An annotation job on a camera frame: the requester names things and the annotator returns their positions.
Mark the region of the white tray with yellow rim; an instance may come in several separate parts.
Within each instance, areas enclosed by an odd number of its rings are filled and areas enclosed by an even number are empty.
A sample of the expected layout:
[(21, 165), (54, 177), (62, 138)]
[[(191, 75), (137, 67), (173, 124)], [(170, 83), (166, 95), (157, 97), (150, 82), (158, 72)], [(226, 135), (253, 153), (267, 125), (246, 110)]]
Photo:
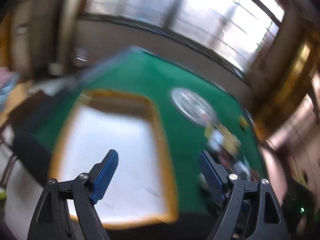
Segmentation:
[(57, 136), (48, 174), (90, 183), (89, 201), (106, 229), (178, 220), (167, 137), (156, 103), (146, 96), (82, 91)]

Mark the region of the small yellow cylinder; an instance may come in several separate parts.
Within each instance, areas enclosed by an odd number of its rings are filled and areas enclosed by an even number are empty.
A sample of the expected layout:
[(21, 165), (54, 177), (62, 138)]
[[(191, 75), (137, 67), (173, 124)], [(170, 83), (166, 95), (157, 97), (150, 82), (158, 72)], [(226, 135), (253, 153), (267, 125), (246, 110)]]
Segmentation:
[(245, 129), (249, 126), (248, 122), (242, 115), (238, 117), (238, 123), (242, 127), (242, 129)]

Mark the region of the green felt table mat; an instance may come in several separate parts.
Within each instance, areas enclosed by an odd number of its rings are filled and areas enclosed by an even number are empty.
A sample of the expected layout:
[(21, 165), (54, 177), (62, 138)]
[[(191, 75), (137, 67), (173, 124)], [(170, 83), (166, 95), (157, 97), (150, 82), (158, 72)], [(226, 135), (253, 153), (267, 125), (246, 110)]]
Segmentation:
[(203, 211), (196, 176), (199, 172), (197, 155), (206, 144), (204, 128), (189, 122), (172, 104), (169, 94), (176, 87), (187, 88), (204, 97), (222, 124), (240, 140), (239, 158), (246, 159), (259, 175), (267, 175), (253, 129), (240, 127), (238, 119), (246, 117), (246, 112), (234, 96), (185, 67), (139, 48), (130, 48), (100, 61), (37, 105), (15, 129), (14, 152), (35, 180), (44, 185), (57, 136), (72, 104), (84, 89), (141, 94), (156, 103), (162, 117), (174, 163), (179, 210)]

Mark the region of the round silver table emblem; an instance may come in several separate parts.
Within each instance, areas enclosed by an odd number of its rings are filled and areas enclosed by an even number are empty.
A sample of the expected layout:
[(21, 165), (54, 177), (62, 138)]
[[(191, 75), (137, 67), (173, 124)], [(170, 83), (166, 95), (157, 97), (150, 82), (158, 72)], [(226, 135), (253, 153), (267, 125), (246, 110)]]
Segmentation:
[(219, 123), (216, 111), (199, 94), (186, 88), (173, 88), (170, 92), (172, 104), (187, 120), (206, 127)]

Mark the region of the window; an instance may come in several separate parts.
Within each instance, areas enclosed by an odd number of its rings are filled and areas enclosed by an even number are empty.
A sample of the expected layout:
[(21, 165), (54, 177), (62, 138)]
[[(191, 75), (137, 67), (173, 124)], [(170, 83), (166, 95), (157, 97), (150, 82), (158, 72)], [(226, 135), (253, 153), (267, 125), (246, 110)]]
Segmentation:
[(87, 0), (84, 12), (173, 38), (242, 73), (274, 41), (285, 14), (277, 0)]

